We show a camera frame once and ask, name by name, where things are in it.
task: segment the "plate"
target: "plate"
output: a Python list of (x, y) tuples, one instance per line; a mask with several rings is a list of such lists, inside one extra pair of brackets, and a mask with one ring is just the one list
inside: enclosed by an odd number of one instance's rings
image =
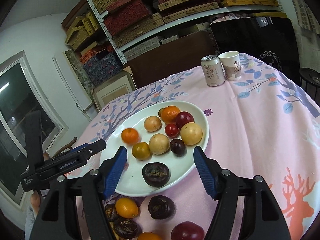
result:
[[(143, 126), (144, 120), (149, 116), (158, 116), (158, 111), (166, 106), (177, 106), (181, 111), (187, 111), (192, 114), (195, 122), (202, 128), (202, 139), (199, 143), (187, 146), (187, 153), (183, 157), (176, 157), (169, 149), (167, 153), (162, 155), (153, 155), (150, 159), (145, 161), (139, 161), (133, 157), (131, 150), (132, 146), (124, 143), (121, 139), (121, 132), (125, 128), (135, 128), (141, 136), (141, 141), (149, 143), (150, 138), (156, 133), (162, 133), (165, 135), (165, 124), (162, 122), (161, 129), (155, 132), (147, 132)], [(110, 135), (106, 149), (101, 152), (100, 165), (106, 159), (112, 158), (118, 148), (123, 145), (128, 152), (127, 163), (128, 168), (125, 170), (116, 187), (116, 193), (130, 197), (144, 197), (162, 192), (173, 185), (177, 184), (184, 177), (186, 177), (195, 167), (193, 161), (193, 149), (200, 145), (203, 149), (207, 147), (209, 139), (209, 124), (207, 117), (203, 111), (192, 103), (184, 101), (169, 101), (162, 102), (152, 106), (148, 106), (145, 109), (135, 113), (126, 119), (116, 130)], [(170, 170), (169, 182), (161, 188), (155, 188), (148, 185), (142, 177), (142, 168), (147, 163), (160, 162), (168, 166)]]

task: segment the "can lid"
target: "can lid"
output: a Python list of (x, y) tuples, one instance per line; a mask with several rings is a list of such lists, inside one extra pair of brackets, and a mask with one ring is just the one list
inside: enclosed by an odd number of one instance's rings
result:
[(216, 57), (217, 55), (209, 55), (209, 56), (203, 57), (201, 61), (212, 60), (212, 59), (215, 59)]

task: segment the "picture frame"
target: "picture frame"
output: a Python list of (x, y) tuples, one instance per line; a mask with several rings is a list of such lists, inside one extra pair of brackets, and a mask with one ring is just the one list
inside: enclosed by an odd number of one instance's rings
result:
[(136, 85), (132, 75), (122, 70), (93, 89), (93, 100), (99, 111), (112, 100), (135, 91)]

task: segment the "aluminum can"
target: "aluminum can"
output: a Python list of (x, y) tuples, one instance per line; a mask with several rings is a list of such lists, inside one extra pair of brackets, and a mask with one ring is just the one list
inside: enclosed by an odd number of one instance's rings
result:
[(201, 59), (201, 66), (208, 86), (215, 87), (225, 82), (221, 61), (216, 55)]

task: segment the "pink tablecloth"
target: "pink tablecloth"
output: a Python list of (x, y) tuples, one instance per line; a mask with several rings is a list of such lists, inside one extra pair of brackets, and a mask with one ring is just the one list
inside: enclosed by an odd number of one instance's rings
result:
[[(241, 54), (241, 65), (240, 80), (218, 87), (208, 87), (201, 67), (195, 67), (118, 98), (98, 114), (77, 144), (107, 140), (127, 117), (157, 102), (191, 102), (204, 111), (210, 125), (206, 155), (237, 176), (262, 175), (283, 210), (292, 239), (300, 239), (320, 210), (320, 109), (276, 69), (247, 54)], [(99, 158), (93, 156), (68, 177), (98, 168)], [(142, 202), (136, 222), (143, 231), (170, 240), (171, 230), (183, 221), (208, 229), (217, 202), (206, 194), (196, 169), (162, 195), (176, 204), (175, 216), (153, 220), (147, 210), (151, 197), (136, 199)], [(115, 194), (108, 201), (119, 197)], [(242, 199), (238, 203), (231, 239), (237, 239), (241, 225)], [(78, 206), (80, 222), (85, 223), (81, 201)], [(86, 230), (82, 226), (84, 237)]]

